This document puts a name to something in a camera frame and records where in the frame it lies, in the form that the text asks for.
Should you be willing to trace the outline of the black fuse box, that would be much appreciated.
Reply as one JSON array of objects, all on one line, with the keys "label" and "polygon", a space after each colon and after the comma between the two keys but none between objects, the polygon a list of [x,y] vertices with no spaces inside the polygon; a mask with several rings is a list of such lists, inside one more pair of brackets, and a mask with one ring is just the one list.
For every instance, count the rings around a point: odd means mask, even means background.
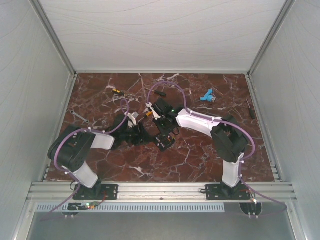
[{"label": "black fuse box", "polygon": [[157,134],[154,137],[153,142],[161,152],[164,152],[175,143],[175,138],[172,137],[171,135],[163,136],[161,134]]}]

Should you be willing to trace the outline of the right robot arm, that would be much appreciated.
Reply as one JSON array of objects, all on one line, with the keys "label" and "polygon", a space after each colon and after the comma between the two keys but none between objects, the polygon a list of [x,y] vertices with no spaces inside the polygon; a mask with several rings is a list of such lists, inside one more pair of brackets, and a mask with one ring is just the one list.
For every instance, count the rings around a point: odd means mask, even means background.
[{"label": "right robot arm", "polygon": [[219,187],[211,193],[222,199],[235,199],[240,193],[239,166],[248,140],[237,129],[234,117],[208,116],[181,106],[174,108],[162,98],[155,103],[148,103],[147,107],[152,111],[153,122],[164,137],[175,129],[184,128],[212,138],[215,151],[223,160],[223,175]]}]

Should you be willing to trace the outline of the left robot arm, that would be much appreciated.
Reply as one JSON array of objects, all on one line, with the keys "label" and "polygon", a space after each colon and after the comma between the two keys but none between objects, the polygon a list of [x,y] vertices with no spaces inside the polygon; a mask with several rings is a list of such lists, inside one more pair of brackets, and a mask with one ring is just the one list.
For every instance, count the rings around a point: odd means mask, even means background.
[{"label": "left robot arm", "polygon": [[102,180],[90,168],[87,156],[92,149],[117,150],[123,142],[130,146],[141,146],[151,143],[151,136],[143,124],[134,124],[125,114],[119,114],[113,125],[103,131],[80,131],[80,127],[69,125],[58,139],[51,145],[47,156],[54,165],[67,174],[71,174],[77,182],[79,190],[76,199],[100,199],[104,188]]}]

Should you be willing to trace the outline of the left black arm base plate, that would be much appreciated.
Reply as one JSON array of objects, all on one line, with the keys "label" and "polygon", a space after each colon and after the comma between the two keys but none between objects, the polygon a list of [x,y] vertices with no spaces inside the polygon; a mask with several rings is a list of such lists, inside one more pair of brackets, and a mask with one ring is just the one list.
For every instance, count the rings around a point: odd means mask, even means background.
[{"label": "left black arm base plate", "polygon": [[118,185],[117,184],[100,184],[93,188],[80,187],[80,190],[72,197],[73,200],[107,200],[113,201],[118,199]]}]

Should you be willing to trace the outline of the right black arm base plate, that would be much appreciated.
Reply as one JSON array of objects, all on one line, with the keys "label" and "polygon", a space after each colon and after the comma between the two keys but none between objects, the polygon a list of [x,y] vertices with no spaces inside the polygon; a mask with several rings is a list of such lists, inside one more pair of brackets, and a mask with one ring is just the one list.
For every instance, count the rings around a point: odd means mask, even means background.
[{"label": "right black arm base plate", "polygon": [[251,199],[249,189],[242,183],[235,187],[229,187],[224,183],[206,184],[204,193],[206,200],[210,201],[249,201]]}]

